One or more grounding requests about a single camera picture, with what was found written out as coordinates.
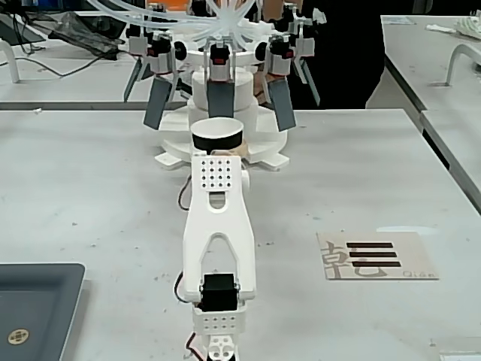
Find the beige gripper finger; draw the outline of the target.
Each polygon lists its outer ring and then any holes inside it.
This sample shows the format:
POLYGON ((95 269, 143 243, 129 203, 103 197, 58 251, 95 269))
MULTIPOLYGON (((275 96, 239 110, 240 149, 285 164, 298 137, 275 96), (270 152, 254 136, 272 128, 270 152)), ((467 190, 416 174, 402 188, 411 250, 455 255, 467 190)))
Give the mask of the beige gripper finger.
POLYGON ((243 141, 239 146, 229 150, 213 150, 211 156, 239 156, 241 159, 248 159, 250 156, 248 144, 243 141))

